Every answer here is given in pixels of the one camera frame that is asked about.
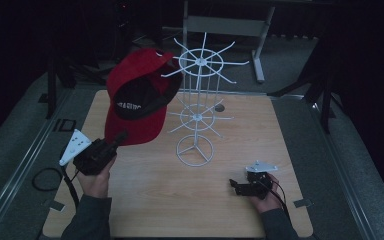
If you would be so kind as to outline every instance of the wooden table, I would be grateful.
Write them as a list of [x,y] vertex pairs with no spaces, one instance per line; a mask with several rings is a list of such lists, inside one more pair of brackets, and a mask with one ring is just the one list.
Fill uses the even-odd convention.
[[[114,237],[263,237],[257,212],[246,197],[236,196],[229,179],[246,183],[244,167],[260,160],[278,166],[273,172],[286,193],[292,223],[301,237],[313,228],[301,200],[291,160],[271,100],[266,96],[219,94],[225,106],[212,126],[200,132],[214,146],[214,157],[201,167],[187,166],[176,155],[181,138],[193,134],[180,126],[179,116],[167,114],[161,134],[141,145],[118,148],[111,169],[109,195],[113,198],[110,215]],[[82,132],[91,140],[104,137],[109,106],[106,91],[97,92]],[[180,113],[178,99],[168,112]],[[68,173],[73,174],[70,163]],[[81,187],[74,181],[79,196]],[[74,203],[64,182],[55,201],[66,205],[63,212],[51,210],[43,228],[48,237],[61,236],[75,213]]]

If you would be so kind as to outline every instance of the red baseball cap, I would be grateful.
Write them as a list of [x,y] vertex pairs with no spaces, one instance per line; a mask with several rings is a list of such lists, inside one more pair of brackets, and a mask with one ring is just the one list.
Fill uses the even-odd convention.
[[113,142],[124,131],[128,136],[120,146],[146,143],[158,136],[167,104],[183,79],[181,73],[170,77],[161,75],[178,69],[172,53],[153,48],[132,52],[114,67],[107,80],[111,102],[105,123],[107,142]]

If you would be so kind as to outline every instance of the black device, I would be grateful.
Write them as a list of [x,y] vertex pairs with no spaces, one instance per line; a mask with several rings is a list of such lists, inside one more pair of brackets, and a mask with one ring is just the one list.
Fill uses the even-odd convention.
[[84,175],[98,175],[117,154],[118,146],[126,138],[126,131],[117,135],[112,143],[98,138],[74,158],[73,164]]
[[236,195],[239,196],[256,196],[264,199],[271,190],[273,182],[267,172],[248,172],[247,180],[249,183],[239,184],[229,179],[230,186],[235,188]]

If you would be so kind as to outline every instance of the wire display stand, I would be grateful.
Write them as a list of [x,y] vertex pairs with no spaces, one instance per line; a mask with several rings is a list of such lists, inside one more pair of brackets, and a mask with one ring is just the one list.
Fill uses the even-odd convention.
[[[204,40],[201,48],[189,50],[186,46],[180,44],[176,39],[174,41],[182,48],[182,54],[174,57],[179,60],[179,70],[163,77],[169,77],[178,72],[185,74],[183,81],[183,90],[181,97],[176,96],[177,100],[183,105],[180,113],[169,112],[180,118],[180,126],[169,132],[175,132],[180,128],[187,128],[193,131],[193,134],[180,139],[177,144],[177,157],[186,165],[200,167],[211,161],[214,156],[214,147],[211,141],[203,136],[201,132],[205,130],[213,131],[217,136],[223,137],[218,133],[213,125],[216,120],[229,120],[233,117],[217,117],[216,112],[222,112],[224,106],[223,99],[218,99],[220,81],[226,81],[230,84],[236,84],[221,74],[225,65],[245,65],[247,62],[235,63],[225,62],[221,53],[231,48],[235,42],[224,49],[215,52],[205,48],[207,33],[204,34]],[[215,76],[216,85],[211,89],[211,77]]]

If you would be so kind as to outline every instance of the left hand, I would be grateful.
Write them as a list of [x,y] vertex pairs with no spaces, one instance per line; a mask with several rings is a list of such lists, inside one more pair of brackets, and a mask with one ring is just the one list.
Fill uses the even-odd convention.
[[110,179],[110,169],[115,162],[117,155],[105,166],[98,175],[77,174],[77,179],[83,189],[83,194],[95,198],[107,198]]
[[[272,191],[278,195],[277,187],[279,185],[279,180],[269,173],[271,180],[274,182],[272,185]],[[261,200],[258,197],[249,197],[252,205],[257,209],[259,213],[264,213],[276,208],[282,208],[282,204],[279,199],[273,195],[273,193],[268,192],[266,198]]]

